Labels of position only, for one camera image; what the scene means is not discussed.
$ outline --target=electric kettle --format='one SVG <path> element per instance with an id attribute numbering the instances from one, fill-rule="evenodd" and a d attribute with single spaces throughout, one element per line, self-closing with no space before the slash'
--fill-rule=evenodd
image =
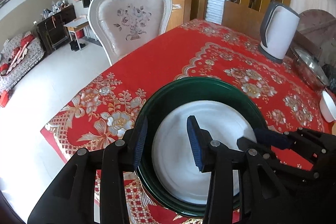
<path id="1" fill-rule="evenodd" d="M 283 3 L 271 2 L 260 26 L 260 52 L 281 64 L 299 24 L 300 16 Z"/>

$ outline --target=green bowl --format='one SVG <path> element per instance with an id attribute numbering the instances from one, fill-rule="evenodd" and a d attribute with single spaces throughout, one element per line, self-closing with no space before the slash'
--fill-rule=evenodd
<path id="1" fill-rule="evenodd" d="M 137 121 L 147 116 L 148 130 L 140 166 L 137 170 L 142 185 L 163 207 L 189 218 L 204 216 L 205 205 L 183 202 L 173 197 L 160 183 L 152 164 L 152 143 L 163 119 L 177 107 L 198 100 L 217 101 L 233 107 L 254 128 L 267 128 L 258 107 L 238 88 L 208 77 L 186 77 L 171 82 L 155 92 L 141 109 Z M 239 194 L 234 207 L 238 206 Z"/>

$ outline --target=robotic hand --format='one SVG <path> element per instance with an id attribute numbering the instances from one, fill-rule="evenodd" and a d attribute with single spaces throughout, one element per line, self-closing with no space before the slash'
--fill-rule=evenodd
<path id="1" fill-rule="evenodd" d="M 258 143 L 237 140 L 231 150 L 212 140 L 196 118 L 187 120 L 196 166 L 211 172 L 204 224 L 231 224 L 233 177 L 239 171 L 238 224 L 332 223 L 336 198 L 336 137 L 306 128 L 279 134 L 254 130 Z M 92 224 L 96 170 L 100 176 L 100 223 L 129 224 L 123 171 L 135 171 L 142 155 L 147 119 L 122 140 L 96 151 L 79 149 L 42 195 L 28 224 Z M 313 164 L 310 171 L 281 164 L 270 149 L 292 149 Z"/>
<path id="2" fill-rule="evenodd" d="M 258 143 L 245 137 L 231 150 L 200 129 L 194 116 L 187 131 L 196 166 L 211 172 L 203 224 L 232 223 L 232 170 L 239 171 L 238 224 L 331 223 L 336 198 L 336 137 L 298 128 L 254 130 Z M 313 164 L 310 171 L 281 164 L 270 146 L 292 149 Z"/>

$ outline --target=white ornate chair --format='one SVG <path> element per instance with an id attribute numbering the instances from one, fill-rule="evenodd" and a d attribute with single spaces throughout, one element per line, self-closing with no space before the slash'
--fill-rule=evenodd
<path id="1" fill-rule="evenodd" d="M 92 0 L 88 19 L 110 64 L 165 32 L 172 0 Z"/>

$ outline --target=red tablecloth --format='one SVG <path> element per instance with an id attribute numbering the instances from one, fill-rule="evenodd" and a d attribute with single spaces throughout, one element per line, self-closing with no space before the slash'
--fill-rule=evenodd
<path id="1" fill-rule="evenodd" d="M 64 161 L 79 148 L 105 148 L 134 126 L 146 100 L 167 83 L 188 76 L 221 79 L 246 93 L 278 132 L 307 127 L 328 131 L 320 95 L 292 72 L 292 61 L 275 64 L 258 52 L 258 42 L 226 27 L 193 20 L 130 53 L 84 87 L 41 131 Z M 276 153 L 284 164 L 309 169 L 291 151 Z M 180 224 L 187 219 L 157 206 L 133 173 L 125 173 L 133 223 Z M 99 200 L 100 180 L 95 198 Z"/>

